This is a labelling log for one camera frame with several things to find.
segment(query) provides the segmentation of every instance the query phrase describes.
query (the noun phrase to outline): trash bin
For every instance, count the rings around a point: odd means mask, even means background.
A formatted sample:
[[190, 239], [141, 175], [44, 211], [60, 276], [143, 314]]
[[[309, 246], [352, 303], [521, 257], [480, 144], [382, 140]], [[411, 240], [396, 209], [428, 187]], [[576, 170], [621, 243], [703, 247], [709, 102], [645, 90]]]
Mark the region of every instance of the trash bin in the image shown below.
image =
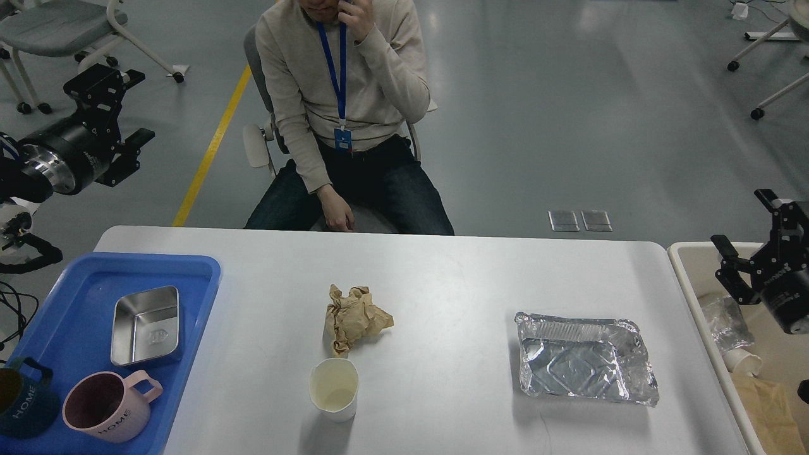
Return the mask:
[[[762, 244], [734, 243], [733, 245], [739, 251], [740, 257], [750, 258]], [[733, 386], [730, 373], [727, 372], [722, 361], [722, 355], [714, 344], [698, 301], [699, 298], [708, 294], [726, 293], [724, 287], [714, 277], [714, 273], [720, 266], [719, 253], [711, 242], [680, 242], [669, 247], [668, 256], [750, 453], [764, 454], [750, 419]], [[742, 277], [749, 284], [747, 276], [742, 274]], [[745, 350], [764, 360], [764, 367], [757, 377], [784, 385], [787, 401], [792, 416], [798, 424], [803, 444], [805, 447], [809, 447], [809, 404], [803, 402], [797, 394], [798, 384], [809, 379], [809, 336], [785, 334], [763, 304], [742, 305], [741, 309], [748, 328], [756, 337], [756, 343], [745, 347]]]

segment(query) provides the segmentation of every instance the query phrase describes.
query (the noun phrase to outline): brown paper bag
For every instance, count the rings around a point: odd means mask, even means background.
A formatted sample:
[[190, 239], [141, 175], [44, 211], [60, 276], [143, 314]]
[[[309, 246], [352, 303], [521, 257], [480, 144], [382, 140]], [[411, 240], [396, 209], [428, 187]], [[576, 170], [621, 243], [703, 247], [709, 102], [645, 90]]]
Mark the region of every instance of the brown paper bag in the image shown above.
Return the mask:
[[374, 305], [367, 287], [352, 287], [343, 297], [343, 292], [332, 285], [328, 295], [332, 303], [326, 308], [325, 329], [334, 338], [332, 350], [337, 357], [350, 351], [360, 338], [393, 327], [393, 316]]
[[767, 455], [806, 455], [783, 385], [745, 374], [731, 379]]

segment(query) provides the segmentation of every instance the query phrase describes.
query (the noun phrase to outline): id badge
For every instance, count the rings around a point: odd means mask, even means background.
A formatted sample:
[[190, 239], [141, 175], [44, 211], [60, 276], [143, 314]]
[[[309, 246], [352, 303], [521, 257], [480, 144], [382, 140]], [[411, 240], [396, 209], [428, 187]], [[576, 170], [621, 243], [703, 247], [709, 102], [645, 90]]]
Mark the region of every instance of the id badge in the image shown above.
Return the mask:
[[335, 128], [334, 148], [338, 151], [352, 151], [354, 147], [351, 144], [351, 131]]

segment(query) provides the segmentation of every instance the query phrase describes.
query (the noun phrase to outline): white table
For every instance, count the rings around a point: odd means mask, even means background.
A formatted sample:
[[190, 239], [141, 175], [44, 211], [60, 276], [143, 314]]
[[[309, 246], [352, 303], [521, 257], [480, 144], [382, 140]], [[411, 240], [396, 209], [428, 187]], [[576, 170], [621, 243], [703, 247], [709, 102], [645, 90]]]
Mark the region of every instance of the white table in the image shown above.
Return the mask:
[[[222, 265], [166, 454], [746, 453], [665, 251], [646, 242], [113, 227], [96, 251]], [[396, 325], [349, 357], [353, 421], [308, 396], [328, 287], [371, 288]], [[655, 408], [519, 389], [518, 311], [628, 318]]]

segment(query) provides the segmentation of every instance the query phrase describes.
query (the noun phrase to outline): pink mug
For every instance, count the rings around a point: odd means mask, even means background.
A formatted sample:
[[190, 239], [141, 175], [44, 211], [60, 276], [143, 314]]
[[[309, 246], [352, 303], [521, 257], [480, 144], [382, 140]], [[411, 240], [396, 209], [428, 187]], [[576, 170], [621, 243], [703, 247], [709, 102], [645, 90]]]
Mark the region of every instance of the pink mug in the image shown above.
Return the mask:
[[[135, 385], [149, 381], [152, 389], [141, 394]], [[97, 372], [82, 379], [67, 394], [61, 417], [65, 425], [107, 442], [124, 442], [137, 436], [149, 422], [149, 403], [163, 387], [143, 370], [126, 378], [115, 372]]]

